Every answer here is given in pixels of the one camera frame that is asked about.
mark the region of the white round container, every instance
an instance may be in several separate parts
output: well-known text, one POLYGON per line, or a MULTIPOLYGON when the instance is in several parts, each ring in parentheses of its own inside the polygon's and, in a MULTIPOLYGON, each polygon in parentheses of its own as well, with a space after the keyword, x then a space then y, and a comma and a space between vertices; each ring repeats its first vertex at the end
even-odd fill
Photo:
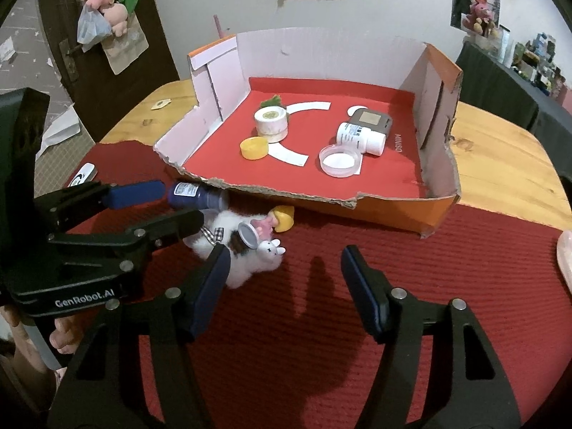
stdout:
POLYGON ((254 120, 258 136, 264 137, 268 143, 279 142, 288 135, 286 110, 280 106, 268 106, 256 111, 254 120))
POLYGON ((344 145, 330 145, 321 149, 319 158, 324 173, 332 177, 353 176, 361 163, 359 153, 344 145))
POLYGON ((381 156, 385 146, 385 134, 357 124, 342 122, 337 129, 336 143, 352 147, 359 153, 381 156))

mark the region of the blue bottle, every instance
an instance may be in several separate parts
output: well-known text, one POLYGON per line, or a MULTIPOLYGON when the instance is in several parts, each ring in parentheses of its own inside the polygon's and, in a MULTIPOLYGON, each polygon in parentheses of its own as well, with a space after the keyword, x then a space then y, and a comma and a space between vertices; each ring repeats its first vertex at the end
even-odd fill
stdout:
POLYGON ((228 190, 215 189, 203 183, 177 182, 169 189, 167 201, 171 208, 180 210, 194 207, 197 210, 228 210, 228 190))

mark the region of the dark wooden door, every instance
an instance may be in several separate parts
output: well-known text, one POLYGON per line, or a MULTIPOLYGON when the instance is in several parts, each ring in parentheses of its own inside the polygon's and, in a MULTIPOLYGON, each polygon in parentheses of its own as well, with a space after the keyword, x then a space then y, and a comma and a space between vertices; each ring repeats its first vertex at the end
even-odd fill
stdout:
POLYGON ((101 44, 71 54, 77 78, 66 70, 60 42, 77 45, 78 0, 38 0, 47 40, 74 108, 92 138, 100 141, 136 104, 161 85, 178 80, 163 33, 155 0, 139 0, 135 13, 149 48, 122 73, 115 75, 101 44))

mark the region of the wooden table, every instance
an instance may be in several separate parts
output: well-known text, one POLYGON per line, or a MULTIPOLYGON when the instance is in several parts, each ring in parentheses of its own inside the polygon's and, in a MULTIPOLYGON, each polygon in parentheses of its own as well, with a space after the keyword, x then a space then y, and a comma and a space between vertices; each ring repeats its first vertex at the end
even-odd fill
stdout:
MULTIPOLYGON (((153 145, 197 104, 190 80, 156 89, 102 140, 153 145), (160 110, 155 102, 170 98, 160 110)), ((572 229, 572 212, 548 155, 526 130, 460 103, 451 149, 457 159, 461 204, 558 229, 572 229)))

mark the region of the yellow cap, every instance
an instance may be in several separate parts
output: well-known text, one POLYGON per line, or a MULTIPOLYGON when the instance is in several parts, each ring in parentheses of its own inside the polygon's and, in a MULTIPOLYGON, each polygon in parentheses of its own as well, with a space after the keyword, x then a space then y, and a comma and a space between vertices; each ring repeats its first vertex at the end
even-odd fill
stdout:
POLYGON ((286 232, 294 226, 294 207, 281 204, 272 209, 274 216, 278 220, 278 226, 274 232, 286 232))
POLYGON ((250 137, 240 142, 240 153, 246 159, 261 159, 268 154, 268 140, 250 137))

